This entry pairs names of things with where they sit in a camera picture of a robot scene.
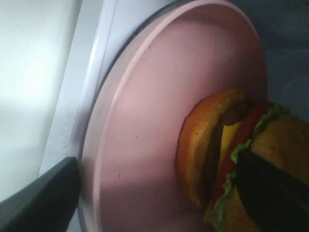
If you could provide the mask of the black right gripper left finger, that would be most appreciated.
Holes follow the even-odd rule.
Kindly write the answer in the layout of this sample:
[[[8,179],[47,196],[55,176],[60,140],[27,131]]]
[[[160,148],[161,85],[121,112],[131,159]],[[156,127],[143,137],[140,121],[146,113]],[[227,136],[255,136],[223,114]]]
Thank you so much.
[[[0,203],[2,232],[65,232],[77,207],[80,175],[75,157]]]

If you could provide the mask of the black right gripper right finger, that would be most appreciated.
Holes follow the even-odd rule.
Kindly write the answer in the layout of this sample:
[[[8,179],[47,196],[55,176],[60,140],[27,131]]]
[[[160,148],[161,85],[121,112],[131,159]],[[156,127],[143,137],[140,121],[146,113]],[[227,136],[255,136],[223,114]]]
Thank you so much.
[[[236,186],[249,218],[261,232],[307,232],[309,187],[257,154],[240,151]]]

